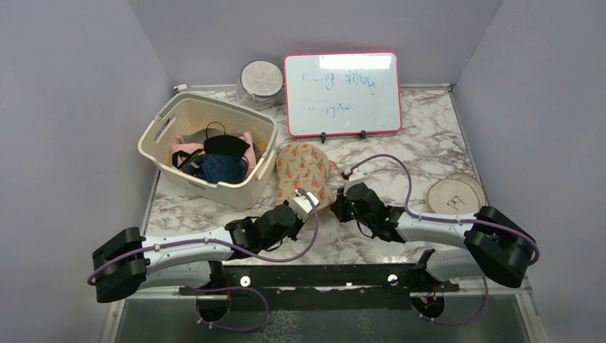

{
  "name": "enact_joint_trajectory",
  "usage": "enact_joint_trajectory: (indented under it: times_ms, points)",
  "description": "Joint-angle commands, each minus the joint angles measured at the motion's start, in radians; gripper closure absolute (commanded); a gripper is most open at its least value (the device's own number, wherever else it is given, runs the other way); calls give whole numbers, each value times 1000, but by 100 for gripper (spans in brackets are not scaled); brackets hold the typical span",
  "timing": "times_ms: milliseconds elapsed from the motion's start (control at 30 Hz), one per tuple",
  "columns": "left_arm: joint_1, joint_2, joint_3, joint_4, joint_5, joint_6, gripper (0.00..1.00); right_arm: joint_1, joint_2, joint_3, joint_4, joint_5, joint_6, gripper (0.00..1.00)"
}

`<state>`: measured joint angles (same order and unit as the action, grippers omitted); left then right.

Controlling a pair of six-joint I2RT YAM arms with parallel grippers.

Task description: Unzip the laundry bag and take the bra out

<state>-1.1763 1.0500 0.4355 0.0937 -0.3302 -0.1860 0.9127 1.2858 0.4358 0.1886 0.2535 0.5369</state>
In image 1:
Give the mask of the floral mesh laundry bag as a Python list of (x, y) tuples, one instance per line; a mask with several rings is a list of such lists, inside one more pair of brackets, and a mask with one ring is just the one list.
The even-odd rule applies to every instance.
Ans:
[(318, 146), (310, 143), (286, 145), (277, 155), (276, 170), (276, 203), (292, 200), (298, 189), (313, 193), (319, 200), (319, 209), (334, 203), (335, 193), (328, 181), (337, 165)]

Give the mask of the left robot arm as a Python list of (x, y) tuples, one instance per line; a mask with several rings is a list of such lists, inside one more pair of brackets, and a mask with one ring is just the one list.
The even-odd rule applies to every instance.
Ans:
[(91, 255), (93, 272), (86, 283), (99, 303), (125, 299), (148, 286), (151, 277), (167, 279), (167, 270), (198, 262), (255, 258), (267, 261), (269, 251), (285, 237), (296, 239), (313, 205), (283, 203), (260, 217), (246, 217), (225, 227), (181, 237), (144, 237), (138, 227), (121, 230)]

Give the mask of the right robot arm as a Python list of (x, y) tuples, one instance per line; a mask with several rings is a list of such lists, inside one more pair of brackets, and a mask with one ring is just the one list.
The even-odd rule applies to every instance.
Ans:
[(538, 260), (534, 238), (494, 207), (471, 214), (428, 214), (384, 204), (360, 183), (340, 188), (331, 212), (339, 222), (355, 221), (385, 242), (432, 242), (446, 252), (426, 252), (412, 272), (414, 285), (429, 291), (454, 278), (486, 277), (518, 288), (528, 267)]

